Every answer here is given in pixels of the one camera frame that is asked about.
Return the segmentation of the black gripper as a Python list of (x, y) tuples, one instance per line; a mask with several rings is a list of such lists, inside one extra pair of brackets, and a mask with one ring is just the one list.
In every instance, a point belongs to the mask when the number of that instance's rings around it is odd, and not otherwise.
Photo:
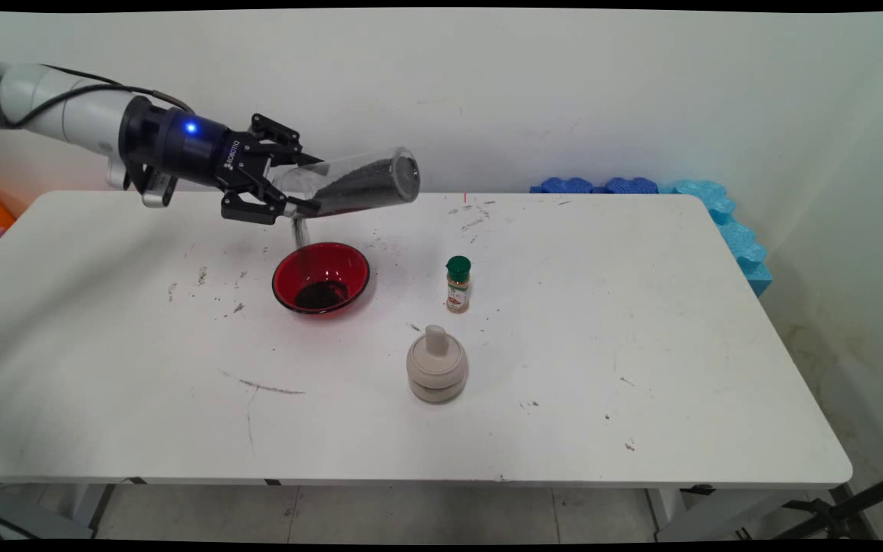
[(119, 189), (132, 186), (139, 193), (159, 193), (157, 175), (214, 186), (223, 192), (220, 210), (227, 220), (273, 225), (280, 217), (315, 216), (319, 200), (288, 195), (254, 171), (322, 162), (304, 152), (297, 130), (262, 114), (252, 116), (247, 130), (232, 130), (134, 97), (120, 119)]

